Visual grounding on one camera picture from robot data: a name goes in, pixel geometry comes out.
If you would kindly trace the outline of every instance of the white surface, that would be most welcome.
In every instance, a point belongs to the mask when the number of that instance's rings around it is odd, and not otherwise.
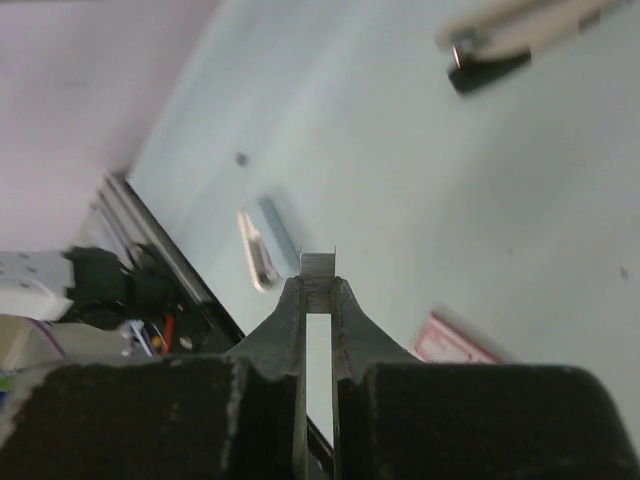
[[[217,0],[0,2],[0,250],[66,248]]]
[[[58,251],[0,252],[0,314],[58,320],[73,304],[73,264]]]
[[[402,345],[447,307],[520,360],[592,370],[638,440],[640,9],[460,99],[433,36],[475,3],[225,3],[131,183],[246,332],[278,295],[253,288],[235,215],[267,194]]]

